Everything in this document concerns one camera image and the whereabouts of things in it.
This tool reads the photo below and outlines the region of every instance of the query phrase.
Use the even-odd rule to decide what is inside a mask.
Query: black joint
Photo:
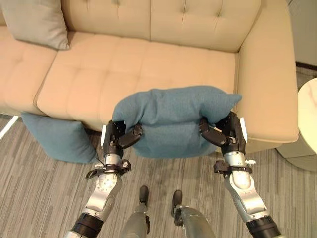
[[[136,124],[132,131],[128,132],[127,134],[123,135],[122,137],[119,138],[118,145],[122,149],[126,149],[135,143],[137,143],[143,134],[143,129],[140,124]]]
[[[180,208],[176,209],[175,211],[174,223],[178,227],[182,227],[184,225],[184,222],[182,219],[182,210]]]
[[[147,234],[150,233],[150,218],[145,216],[145,223],[147,224]]]
[[[71,230],[87,238],[96,238],[103,224],[98,218],[82,213]]]
[[[224,145],[227,141],[225,135],[209,126],[207,118],[201,118],[199,132],[206,141],[219,147]]]
[[[217,160],[213,166],[213,170],[215,173],[223,174],[224,177],[227,177],[232,173],[232,171],[245,171],[250,174],[252,173],[252,169],[249,166],[230,166],[224,160]]]
[[[281,235],[271,216],[247,222],[246,225],[254,238],[272,238]]]

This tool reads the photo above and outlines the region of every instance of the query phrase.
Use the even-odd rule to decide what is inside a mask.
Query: gray throw pillow
[[[0,0],[6,25],[17,40],[69,49],[60,0]]]
[[[1,5],[0,5],[0,26],[5,26],[5,20],[2,14]]]
[[[22,113],[21,117],[48,156],[75,163],[97,161],[96,150],[80,121],[53,119],[29,113]]]

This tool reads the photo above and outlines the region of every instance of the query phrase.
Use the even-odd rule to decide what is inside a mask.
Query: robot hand
[[[125,134],[125,125],[122,121],[109,122],[106,132],[102,134],[103,161],[96,164],[95,169],[86,175],[86,179],[98,177],[95,190],[65,238],[97,237],[122,187],[121,176],[131,170],[130,162],[122,159],[123,149],[139,141],[142,133],[139,124]]]
[[[221,147],[225,161],[217,161],[214,171],[225,177],[234,205],[254,238],[281,238],[276,223],[254,188],[249,164],[245,159],[247,134],[243,119],[233,112],[219,121],[215,127],[206,118],[200,122],[200,133],[208,142]]]

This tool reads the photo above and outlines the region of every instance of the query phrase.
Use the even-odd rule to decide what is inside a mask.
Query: blue pillow
[[[48,156],[76,163],[96,161],[98,155],[81,122],[29,113],[22,113],[21,117]]]
[[[210,154],[216,146],[199,134],[199,121],[216,123],[226,117],[241,96],[208,86],[137,93],[119,102],[112,120],[123,120],[127,131],[141,123],[144,134],[134,145],[138,155],[180,158]]]

